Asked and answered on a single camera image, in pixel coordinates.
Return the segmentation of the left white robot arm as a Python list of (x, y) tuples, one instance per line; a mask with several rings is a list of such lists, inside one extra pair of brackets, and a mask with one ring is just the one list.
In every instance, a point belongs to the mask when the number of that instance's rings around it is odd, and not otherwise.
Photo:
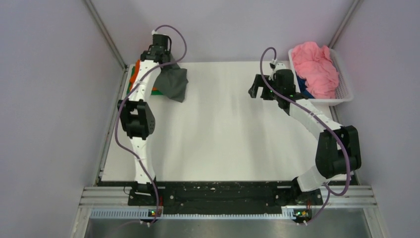
[(148, 103), (161, 64), (170, 61), (172, 40), (168, 35), (153, 33), (153, 42), (132, 68), (127, 95), (118, 102), (119, 127), (126, 132), (131, 143), (123, 146), (135, 159), (135, 191), (147, 205), (158, 201), (156, 174), (151, 163), (151, 135), (156, 119)]

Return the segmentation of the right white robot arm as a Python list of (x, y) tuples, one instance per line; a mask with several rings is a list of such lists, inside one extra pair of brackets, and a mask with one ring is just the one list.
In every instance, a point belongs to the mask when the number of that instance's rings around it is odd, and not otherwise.
[(296, 204), (310, 199), (310, 191), (325, 186), (335, 196), (343, 196), (350, 187), (351, 172), (361, 167), (358, 131), (343, 126), (318, 110), (309, 98), (297, 92), (294, 74), (289, 69), (277, 70), (273, 77), (256, 74), (248, 93), (256, 98), (276, 101), (287, 115), (300, 122), (317, 139), (315, 165), (293, 179), (290, 197)]

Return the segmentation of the dark grey t-shirt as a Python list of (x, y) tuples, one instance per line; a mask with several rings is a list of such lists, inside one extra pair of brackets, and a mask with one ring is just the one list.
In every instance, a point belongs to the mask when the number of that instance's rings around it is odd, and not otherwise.
[(187, 69), (171, 64), (161, 68), (154, 87), (167, 98), (182, 103), (188, 82)]

